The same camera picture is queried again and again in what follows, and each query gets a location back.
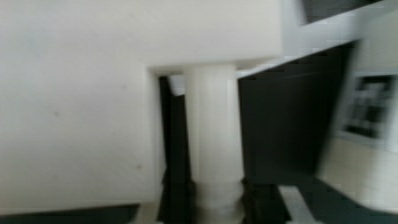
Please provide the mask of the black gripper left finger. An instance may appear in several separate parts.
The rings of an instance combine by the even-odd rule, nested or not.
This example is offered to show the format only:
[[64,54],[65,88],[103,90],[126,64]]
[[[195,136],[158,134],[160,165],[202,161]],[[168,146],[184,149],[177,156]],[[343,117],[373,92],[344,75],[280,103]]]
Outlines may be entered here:
[[163,224],[193,224],[193,185],[186,174],[165,172],[160,212]]

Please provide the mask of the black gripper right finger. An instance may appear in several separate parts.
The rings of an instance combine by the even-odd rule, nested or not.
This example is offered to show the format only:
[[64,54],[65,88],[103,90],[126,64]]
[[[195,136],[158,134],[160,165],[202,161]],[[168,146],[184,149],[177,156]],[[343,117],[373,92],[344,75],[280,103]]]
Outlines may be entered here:
[[243,224],[286,224],[289,214],[277,186],[243,179]]

